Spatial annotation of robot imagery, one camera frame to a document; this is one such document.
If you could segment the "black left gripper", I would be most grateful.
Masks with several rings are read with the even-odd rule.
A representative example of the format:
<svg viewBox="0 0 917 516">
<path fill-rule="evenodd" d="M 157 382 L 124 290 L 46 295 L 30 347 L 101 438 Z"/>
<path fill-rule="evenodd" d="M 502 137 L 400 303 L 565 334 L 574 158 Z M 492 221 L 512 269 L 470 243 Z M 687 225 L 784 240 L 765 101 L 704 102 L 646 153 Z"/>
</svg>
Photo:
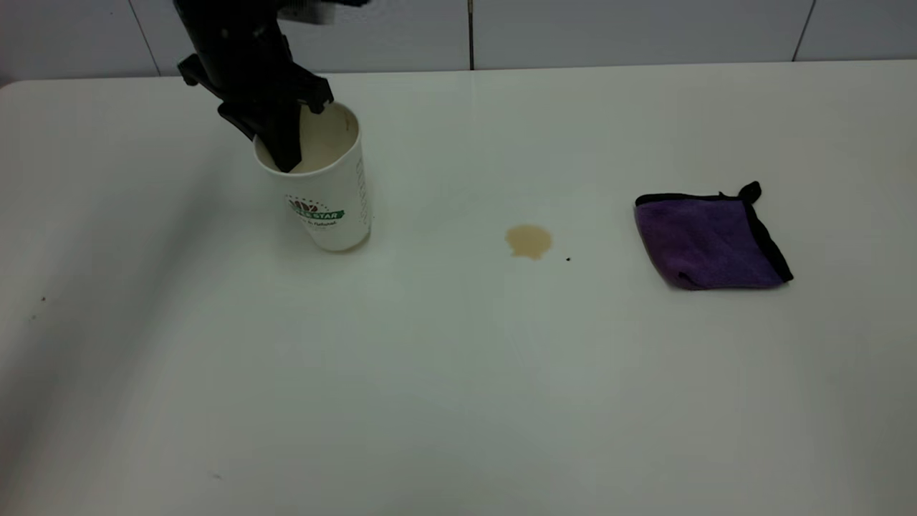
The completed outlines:
<svg viewBox="0 0 917 516">
<path fill-rule="evenodd" d="M 321 113 L 335 100 L 327 79 L 294 61 L 288 39 L 278 29 L 193 29 L 188 35 L 194 53 L 179 63 L 181 78 L 225 102 L 290 101 Z M 256 105 L 217 108 L 220 117 L 250 141 L 258 136 L 282 173 L 292 172 L 302 160 L 301 111 L 301 107 L 268 107 L 261 116 Z"/>
</svg>

